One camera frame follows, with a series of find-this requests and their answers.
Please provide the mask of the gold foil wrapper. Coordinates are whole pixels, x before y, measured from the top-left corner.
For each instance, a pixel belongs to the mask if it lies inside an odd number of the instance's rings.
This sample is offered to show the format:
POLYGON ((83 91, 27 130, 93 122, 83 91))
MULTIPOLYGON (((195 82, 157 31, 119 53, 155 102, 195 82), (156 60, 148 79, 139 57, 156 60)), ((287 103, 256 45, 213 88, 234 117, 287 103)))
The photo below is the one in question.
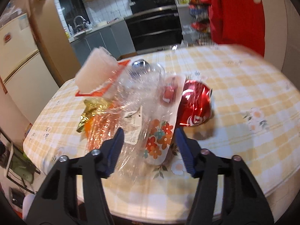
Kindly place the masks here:
POLYGON ((85 99, 83 101, 85 109, 80 115, 79 124, 76 131, 81 133, 84 131, 84 126, 96 115, 103 113, 111 105, 111 100, 104 98, 85 99))

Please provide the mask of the crushed red soda can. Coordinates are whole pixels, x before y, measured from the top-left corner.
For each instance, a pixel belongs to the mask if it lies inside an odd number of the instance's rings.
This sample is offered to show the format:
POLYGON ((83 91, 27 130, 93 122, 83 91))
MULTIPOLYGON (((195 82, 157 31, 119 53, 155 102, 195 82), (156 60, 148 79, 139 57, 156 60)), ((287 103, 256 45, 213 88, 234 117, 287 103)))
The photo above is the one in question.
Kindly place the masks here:
POLYGON ((193 127, 212 116, 213 90, 197 80, 186 80, 177 112, 177 126, 193 127))

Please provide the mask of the red white snack box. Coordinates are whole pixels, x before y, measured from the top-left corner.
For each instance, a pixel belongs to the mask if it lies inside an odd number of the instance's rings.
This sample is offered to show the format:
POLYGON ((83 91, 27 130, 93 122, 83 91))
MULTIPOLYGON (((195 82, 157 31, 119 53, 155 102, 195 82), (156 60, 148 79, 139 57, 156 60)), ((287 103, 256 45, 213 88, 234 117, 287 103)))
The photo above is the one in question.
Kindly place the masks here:
POLYGON ((118 62, 119 69, 117 71, 114 71, 113 76, 111 76, 108 80, 106 80, 102 85, 100 85, 90 93, 82 93, 79 90, 76 92, 75 97, 102 97, 113 85, 113 83, 116 82, 116 80, 119 78, 121 73, 126 69, 126 67, 130 62, 131 62, 130 59, 118 62))

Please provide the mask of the clear crushed plastic bottle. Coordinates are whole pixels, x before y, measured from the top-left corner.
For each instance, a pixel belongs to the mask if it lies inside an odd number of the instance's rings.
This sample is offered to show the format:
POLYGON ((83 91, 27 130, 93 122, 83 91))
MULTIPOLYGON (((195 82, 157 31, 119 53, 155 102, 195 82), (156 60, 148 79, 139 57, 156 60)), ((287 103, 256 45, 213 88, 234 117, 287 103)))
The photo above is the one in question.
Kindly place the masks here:
POLYGON ((133 171, 142 162, 151 115, 166 75, 160 64, 149 65, 148 71, 134 71, 130 64, 108 90, 114 93, 108 109, 121 110, 120 128, 124 131, 124 144, 116 165, 119 171, 133 171))

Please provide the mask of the white foam fruit net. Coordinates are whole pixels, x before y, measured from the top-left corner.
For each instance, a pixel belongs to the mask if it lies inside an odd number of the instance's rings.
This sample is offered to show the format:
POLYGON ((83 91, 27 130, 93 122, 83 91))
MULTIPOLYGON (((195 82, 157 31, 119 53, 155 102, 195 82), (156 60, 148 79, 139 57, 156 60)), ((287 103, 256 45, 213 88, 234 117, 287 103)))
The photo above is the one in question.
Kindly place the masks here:
POLYGON ((83 94, 89 94, 108 81, 121 68, 104 48, 94 48, 75 76, 75 84, 83 94))

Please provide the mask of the crushed blue soda can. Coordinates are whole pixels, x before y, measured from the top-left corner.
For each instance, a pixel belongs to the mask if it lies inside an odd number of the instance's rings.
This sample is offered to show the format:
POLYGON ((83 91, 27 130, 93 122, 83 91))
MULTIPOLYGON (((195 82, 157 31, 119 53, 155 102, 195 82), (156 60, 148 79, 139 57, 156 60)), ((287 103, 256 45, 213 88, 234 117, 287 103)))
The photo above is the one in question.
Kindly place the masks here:
POLYGON ((132 70, 134 71, 148 71, 149 68, 149 63, 144 59, 138 59, 132 62, 132 70))

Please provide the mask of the orange snack packet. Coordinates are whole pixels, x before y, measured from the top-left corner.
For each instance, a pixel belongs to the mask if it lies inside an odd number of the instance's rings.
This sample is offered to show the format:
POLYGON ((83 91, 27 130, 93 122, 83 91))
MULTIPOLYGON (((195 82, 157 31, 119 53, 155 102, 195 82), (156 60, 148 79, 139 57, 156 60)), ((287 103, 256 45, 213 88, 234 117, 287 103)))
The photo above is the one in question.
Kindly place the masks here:
POLYGON ((112 139, 121 121, 120 109, 106 109, 103 113, 94 116, 85 126, 84 133, 87 138, 85 153, 99 149, 102 143, 112 139))

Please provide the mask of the yellow plaid tablecloth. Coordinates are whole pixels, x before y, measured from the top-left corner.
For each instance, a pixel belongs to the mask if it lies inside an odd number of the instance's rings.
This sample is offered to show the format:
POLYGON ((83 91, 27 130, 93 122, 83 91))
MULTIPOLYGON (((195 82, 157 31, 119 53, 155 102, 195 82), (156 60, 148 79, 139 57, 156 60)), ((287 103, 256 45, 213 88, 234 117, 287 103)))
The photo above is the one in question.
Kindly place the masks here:
MULTIPOLYGON (((200 46, 142 55, 166 71, 199 73, 213 90, 214 117, 187 127, 188 137, 217 156, 240 155, 278 220, 299 192, 299 91, 272 64, 239 46, 200 46)), ((43 173, 61 155, 83 156, 86 140, 77 132, 84 111, 73 80, 52 97, 27 135, 23 149, 43 173)), ((186 173, 178 152, 144 180, 103 181, 110 212, 132 221, 183 222, 197 180, 186 173)))

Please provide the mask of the cream white refrigerator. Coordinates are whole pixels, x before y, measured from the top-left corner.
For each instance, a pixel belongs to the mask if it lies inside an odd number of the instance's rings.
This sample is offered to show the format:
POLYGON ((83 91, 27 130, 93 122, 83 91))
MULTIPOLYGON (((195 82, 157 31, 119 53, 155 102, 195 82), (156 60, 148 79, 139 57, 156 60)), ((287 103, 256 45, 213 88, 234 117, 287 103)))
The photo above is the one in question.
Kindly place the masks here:
POLYGON ((59 90, 36 45, 26 13, 1 27, 1 79, 30 123, 59 90), (7 33, 11 39, 4 43, 7 33))

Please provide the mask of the red fridge magnet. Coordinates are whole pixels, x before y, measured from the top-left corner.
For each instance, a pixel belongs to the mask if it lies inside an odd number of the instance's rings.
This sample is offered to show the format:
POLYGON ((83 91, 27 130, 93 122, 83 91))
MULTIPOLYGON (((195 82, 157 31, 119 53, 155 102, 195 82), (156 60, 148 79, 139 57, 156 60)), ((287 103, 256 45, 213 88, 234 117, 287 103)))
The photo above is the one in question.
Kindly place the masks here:
POLYGON ((7 33, 4 36, 4 43, 8 43, 11 40, 11 34, 7 33))

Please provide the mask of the grey lower kitchen cabinets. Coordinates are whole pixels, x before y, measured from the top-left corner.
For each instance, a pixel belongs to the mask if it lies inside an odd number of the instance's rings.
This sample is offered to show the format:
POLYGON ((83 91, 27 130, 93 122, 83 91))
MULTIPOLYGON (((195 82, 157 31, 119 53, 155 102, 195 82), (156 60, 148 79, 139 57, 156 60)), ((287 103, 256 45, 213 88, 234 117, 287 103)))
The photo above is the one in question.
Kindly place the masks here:
POLYGON ((116 59, 130 57, 136 54, 128 27, 124 20, 92 29, 74 37, 70 43, 81 65, 94 48, 103 47, 116 59))

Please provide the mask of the chrome kitchen faucet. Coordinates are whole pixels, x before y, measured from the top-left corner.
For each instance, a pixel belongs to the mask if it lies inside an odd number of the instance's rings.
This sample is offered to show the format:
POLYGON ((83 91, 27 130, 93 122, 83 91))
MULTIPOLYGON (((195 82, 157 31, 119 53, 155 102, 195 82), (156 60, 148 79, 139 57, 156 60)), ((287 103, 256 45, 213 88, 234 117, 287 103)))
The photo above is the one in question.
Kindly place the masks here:
POLYGON ((89 22, 81 15, 76 16, 73 20, 73 23, 75 25, 76 32, 81 32, 89 29, 89 22))

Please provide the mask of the red hanging apron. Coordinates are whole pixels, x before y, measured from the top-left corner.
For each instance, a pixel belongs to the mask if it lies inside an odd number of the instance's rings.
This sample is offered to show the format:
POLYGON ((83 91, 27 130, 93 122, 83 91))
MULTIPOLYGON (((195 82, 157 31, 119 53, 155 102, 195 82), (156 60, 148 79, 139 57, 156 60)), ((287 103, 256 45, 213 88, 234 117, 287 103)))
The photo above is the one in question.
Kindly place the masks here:
POLYGON ((266 24, 262 0, 200 0, 208 5, 211 38, 265 54, 266 24))

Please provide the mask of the black built-in oven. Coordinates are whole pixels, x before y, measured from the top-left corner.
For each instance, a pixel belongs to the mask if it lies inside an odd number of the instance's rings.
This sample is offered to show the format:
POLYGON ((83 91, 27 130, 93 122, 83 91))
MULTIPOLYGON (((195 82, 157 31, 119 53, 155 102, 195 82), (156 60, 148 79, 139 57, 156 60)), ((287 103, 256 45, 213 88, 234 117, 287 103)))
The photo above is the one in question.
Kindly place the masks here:
POLYGON ((136 51, 179 44, 183 39, 175 5, 136 13, 125 22, 136 51))

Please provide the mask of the wooden door frame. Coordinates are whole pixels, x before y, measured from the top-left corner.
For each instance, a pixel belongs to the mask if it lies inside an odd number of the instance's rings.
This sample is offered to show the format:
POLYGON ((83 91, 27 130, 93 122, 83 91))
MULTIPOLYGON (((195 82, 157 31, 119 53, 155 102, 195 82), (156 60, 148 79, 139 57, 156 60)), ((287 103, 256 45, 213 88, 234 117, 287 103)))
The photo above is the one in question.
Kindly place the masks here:
POLYGON ((65 34, 54 0, 28 0, 31 23, 46 67, 58 86, 75 77, 81 65, 65 34))

